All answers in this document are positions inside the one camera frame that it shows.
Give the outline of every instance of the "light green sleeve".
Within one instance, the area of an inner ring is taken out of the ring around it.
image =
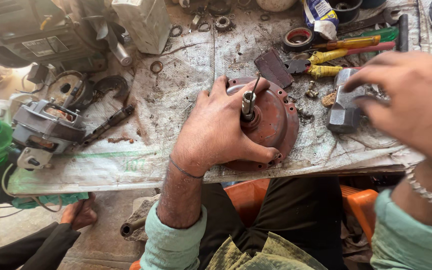
[[[197,269],[199,243],[206,230],[206,208],[201,205],[201,216],[190,228],[173,229],[159,220],[156,214],[158,203],[149,210],[144,226],[148,241],[140,260],[141,269]]]
[[[432,270],[432,226],[412,218],[381,192],[376,200],[371,266],[375,270]]]

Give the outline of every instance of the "silver chain bracelet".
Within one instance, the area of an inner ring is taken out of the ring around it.
[[[406,175],[404,176],[403,180],[407,181],[411,187],[413,188],[413,191],[419,193],[421,197],[424,199],[427,199],[430,203],[432,203],[432,192],[429,192],[426,190],[426,188],[422,187],[421,184],[416,181],[416,177],[414,177],[414,169],[416,168],[416,165],[409,167],[405,170]]]

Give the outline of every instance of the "dirty white tarp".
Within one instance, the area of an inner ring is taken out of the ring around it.
[[[432,54],[432,28],[429,20],[430,0],[393,0],[385,6],[397,6],[409,15],[409,49]],[[380,12],[362,10],[360,18]],[[236,28],[220,34],[189,32],[192,16],[180,7],[168,7],[174,25],[183,27],[183,36],[171,37],[160,56],[142,55],[134,46],[132,67],[123,68],[112,58],[109,69],[98,78],[120,74],[132,89],[126,100],[114,99],[111,93],[84,113],[87,130],[103,123],[123,105],[133,104],[135,113],[87,148],[74,147],[63,155],[53,156],[52,169],[27,171],[17,169],[8,189],[14,194],[51,194],[99,190],[123,190],[159,187],[166,174],[168,155],[179,130],[194,107],[198,91],[211,89],[219,75],[229,78],[255,76],[254,59],[270,46],[281,47],[283,35],[290,29],[304,26],[301,7],[271,14],[270,21],[261,21],[262,10],[250,12],[233,8]],[[280,53],[283,60],[289,57]],[[348,56],[342,61],[351,66],[362,65],[367,55]],[[164,69],[153,74],[149,67],[161,61]],[[307,112],[300,117],[297,142],[288,157],[276,167],[258,173],[240,173],[214,166],[204,181],[228,182],[278,176],[300,175],[339,168],[371,167],[414,163],[423,157],[388,138],[361,118],[357,133],[333,135],[325,127],[327,109],[320,100],[304,96],[311,77],[295,77],[285,91]],[[333,78],[316,82],[320,93],[332,88]],[[109,143],[108,138],[130,139]]]

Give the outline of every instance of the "brass screw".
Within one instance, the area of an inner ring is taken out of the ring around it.
[[[315,87],[315,81],[310,81],[309,82],[309,87],[308,87],[308,91],[306,91],[306,95],[309,96],[310,98],[316,97],[319,95],[319,92],[313,91],[313,87]]]

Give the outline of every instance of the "plastic chair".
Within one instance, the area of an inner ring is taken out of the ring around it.
[[[263,204],[269,180],[269,178],[249,180],[224,188],[246,227],[250,227],[255,222]],[[345,213],[356,217],[363,232],[368,237],[369,245],[371,245],[371,237],[375,232],[376,214],[374,209],[378,193],[372,189],[361,190],[346,185],[339,187],[341,187],[343,195]],[[129,270],[139,269],[141,269],[139,261],[135,261],[129,268]]]

